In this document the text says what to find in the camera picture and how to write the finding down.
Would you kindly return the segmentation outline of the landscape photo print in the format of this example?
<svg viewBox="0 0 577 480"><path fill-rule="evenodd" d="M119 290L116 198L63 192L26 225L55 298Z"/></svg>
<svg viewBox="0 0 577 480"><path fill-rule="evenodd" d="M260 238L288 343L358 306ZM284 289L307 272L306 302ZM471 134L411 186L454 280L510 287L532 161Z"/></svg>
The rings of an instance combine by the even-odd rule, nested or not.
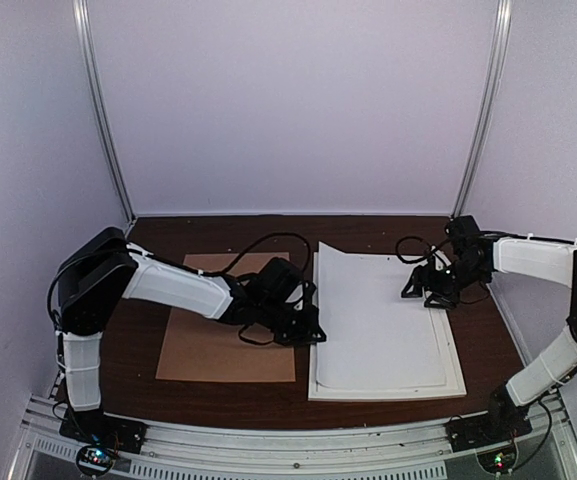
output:
<svg viewBox="0 0 577 480"><path fill-rule="evenodd" d="M400 297L407 270L387 255L349 254L321 243L317 256L317 380L335 390L447 383L430 314Z"/></svg>

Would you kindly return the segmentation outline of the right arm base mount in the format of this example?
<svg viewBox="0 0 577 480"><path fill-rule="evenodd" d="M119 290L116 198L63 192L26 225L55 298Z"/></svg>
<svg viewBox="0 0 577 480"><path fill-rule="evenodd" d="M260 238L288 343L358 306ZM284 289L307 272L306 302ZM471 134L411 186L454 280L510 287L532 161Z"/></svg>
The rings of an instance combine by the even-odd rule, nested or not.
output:
<svg viewBox="0 0 577 480"><path fill-rule="evenodd" d="M527 418L530 405L516 405L504 386L495 389L484 413L456 415L445 424L454 453L476 450L485 473L501 476L519 466L517 439L532 432Z"/></svg>

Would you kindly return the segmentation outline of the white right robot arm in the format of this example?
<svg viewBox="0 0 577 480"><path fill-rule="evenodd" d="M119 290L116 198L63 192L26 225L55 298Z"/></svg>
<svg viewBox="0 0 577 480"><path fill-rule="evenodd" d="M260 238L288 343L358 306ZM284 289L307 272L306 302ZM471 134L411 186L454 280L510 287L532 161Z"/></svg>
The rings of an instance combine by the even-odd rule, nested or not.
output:
<svg viewBox="0 0 577 480"><path fill-rule="evenodd" d="M442 272L442 303L469 389L461 398L398 404L379 419L422 422L487 412L489 395L536 362L568 326L575 239L493 230L457 233L440 220L394 239L392 254L412 273Z"/></svg>

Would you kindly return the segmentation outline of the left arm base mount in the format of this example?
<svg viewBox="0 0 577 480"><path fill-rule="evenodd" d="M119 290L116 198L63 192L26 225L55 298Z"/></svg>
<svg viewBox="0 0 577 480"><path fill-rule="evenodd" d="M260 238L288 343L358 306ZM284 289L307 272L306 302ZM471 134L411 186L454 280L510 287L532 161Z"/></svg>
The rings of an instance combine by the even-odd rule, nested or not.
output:
<svg viewBox="0 0 577 480"><path fill-rule="evenodd" d="M68 406L59 429L61 436L82 443L75 466L93 479L109 473L122 452L139 454L146 432L144 422L107 415L102 407L76 411Z"/></svg>

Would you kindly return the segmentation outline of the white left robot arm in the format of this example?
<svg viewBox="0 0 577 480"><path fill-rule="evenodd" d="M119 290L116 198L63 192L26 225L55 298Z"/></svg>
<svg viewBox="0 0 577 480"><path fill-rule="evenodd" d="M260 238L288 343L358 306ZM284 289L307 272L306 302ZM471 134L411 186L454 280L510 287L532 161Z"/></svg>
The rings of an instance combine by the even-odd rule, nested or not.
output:
<svg viewBox="0 0 577 480"><path fill-rule="evenodd" d="M149 301L198 314L246 331L260 325L285 347L326 341L307 268L275 256L257 272L235 275L239 253L220 270L165 260L107 227L59 267L47 293L58 337L59 368L74 429L91 444L105 442L112 424L102 408L101 340L118 303Z"/></svg>

